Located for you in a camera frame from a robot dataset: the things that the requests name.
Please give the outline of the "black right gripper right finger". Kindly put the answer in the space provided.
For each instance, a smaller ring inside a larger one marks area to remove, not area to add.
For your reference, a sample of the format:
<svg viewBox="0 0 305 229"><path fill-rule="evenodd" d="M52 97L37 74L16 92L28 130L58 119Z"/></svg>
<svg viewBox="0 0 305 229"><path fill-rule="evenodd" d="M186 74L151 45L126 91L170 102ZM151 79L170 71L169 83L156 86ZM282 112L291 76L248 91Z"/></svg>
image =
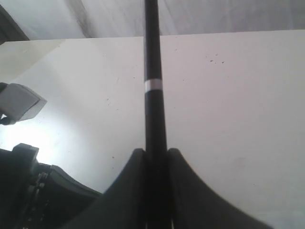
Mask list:
<svg viewBox="0 0 305 229"><path fill-rule="evenodd" d="M168 150L176 229L268 229L208 187L176 148Z"/></svg>

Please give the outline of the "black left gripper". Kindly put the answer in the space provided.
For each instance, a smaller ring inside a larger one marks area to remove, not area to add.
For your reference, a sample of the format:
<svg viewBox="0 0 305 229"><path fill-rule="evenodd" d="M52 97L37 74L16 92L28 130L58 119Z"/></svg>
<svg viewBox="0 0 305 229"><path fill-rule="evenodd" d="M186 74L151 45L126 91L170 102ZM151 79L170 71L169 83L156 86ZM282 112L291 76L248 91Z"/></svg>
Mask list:
<svg viewBox="0 0 305 229"><path fill-rule="evenodd" d="M27 144L0 151L2 229L58 229L102 195L59 166L38 162L38 152Z"/></svg>

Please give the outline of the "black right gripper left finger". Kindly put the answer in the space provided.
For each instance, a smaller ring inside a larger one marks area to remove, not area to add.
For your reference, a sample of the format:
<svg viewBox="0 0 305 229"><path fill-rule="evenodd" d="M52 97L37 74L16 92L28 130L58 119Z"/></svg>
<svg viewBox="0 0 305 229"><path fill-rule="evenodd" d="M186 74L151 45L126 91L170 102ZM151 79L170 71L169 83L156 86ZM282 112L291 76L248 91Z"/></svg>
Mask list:
<svg viewBox="0 0 305 229"><path fill-rule="evenodd" d="M107 191L62 229L144 229L145 152L135 149Z"/></svg>

